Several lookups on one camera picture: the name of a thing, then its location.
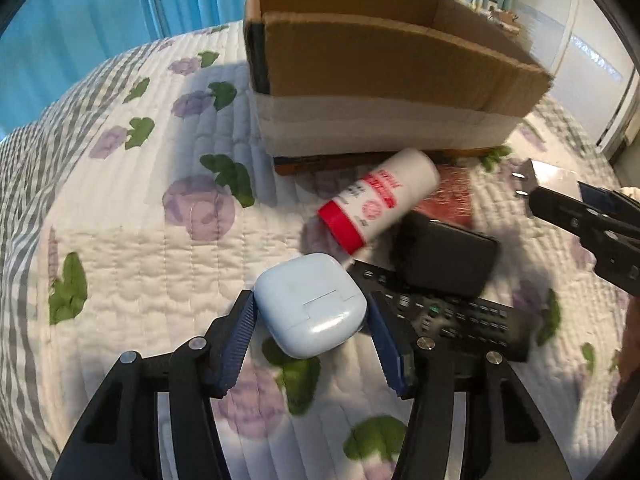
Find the black case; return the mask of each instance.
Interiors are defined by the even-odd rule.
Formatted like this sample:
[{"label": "black case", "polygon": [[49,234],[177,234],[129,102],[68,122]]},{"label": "black case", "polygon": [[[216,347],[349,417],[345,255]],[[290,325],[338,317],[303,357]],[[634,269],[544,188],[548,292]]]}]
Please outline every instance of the black case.
[{"label": "black case", "polygon": [[402,219],[391,261],[411,286],[476,298],[494,269],[499,247],[494,238],[411,211]]}]

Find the metal bolt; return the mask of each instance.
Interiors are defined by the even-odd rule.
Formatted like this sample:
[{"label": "metal bolt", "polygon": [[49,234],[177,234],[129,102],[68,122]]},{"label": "metal bolt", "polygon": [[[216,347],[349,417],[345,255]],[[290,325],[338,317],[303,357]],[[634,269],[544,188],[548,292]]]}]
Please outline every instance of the metal bolt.
[{"label": "metal bolt", "polygon": [[127,350],[123,352],[120,356],[120,362],[123,364],[130,364],[138,358],[138,354],[136,354],[133,350]]},{"label": "metal bolt", "polygon": [[436,342],[430,337],[420,337],[417,342],[423,350],[433,350],[436,346]]},{"label": "metal bolt", "polygon": [[207,345],[207,340],[203,337],[194,337],[191,341],[189,341],[189,348],[191,350],[202,350]]},{"label": "metal bolt", "polygon": [[500,352],[496,352],[495,350],[491,350],[486,354],[486,360],[489,361],[492,365],[499,365],[502,362],[502,354]]}]

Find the remote control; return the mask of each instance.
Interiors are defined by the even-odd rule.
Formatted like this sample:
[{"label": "remote control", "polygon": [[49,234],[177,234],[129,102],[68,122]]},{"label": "remote control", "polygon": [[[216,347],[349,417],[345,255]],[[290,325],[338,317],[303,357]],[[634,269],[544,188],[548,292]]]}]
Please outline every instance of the remote control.
[{"label": "remote control", "polygon": [[464,354],[484,355],[495,350],[510,361],[527,360],[536,325],[536,316],[529,312],[480,298],[469,300],[409,287],[391,270],[357,260],[348,273],[367,301],[373,291],[382,292],[418,337],[446,338],[453,350]]}]

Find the white bottle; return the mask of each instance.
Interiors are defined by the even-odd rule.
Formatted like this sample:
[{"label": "white bottle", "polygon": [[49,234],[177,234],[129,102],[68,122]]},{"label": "white bottle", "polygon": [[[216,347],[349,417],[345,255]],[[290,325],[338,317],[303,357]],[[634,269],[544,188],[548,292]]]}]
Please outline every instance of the white bottle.
[{"label": "white bottle", "polygon": [[406,148],[324,204],[318,216],[341,247],[353,254],[439,185],[440,175],[431,159]]}]

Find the cardboard box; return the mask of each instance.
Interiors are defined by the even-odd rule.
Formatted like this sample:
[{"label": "cardboard box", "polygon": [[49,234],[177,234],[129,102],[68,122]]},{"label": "cardboard box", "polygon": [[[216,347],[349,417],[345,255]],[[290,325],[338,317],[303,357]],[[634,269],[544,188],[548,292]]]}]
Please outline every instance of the cardboard box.
[{"label": "cardboard box", "polygon": [[244,34],[272,156],[498,146],[552,80],[455,0],[246,0]]}]

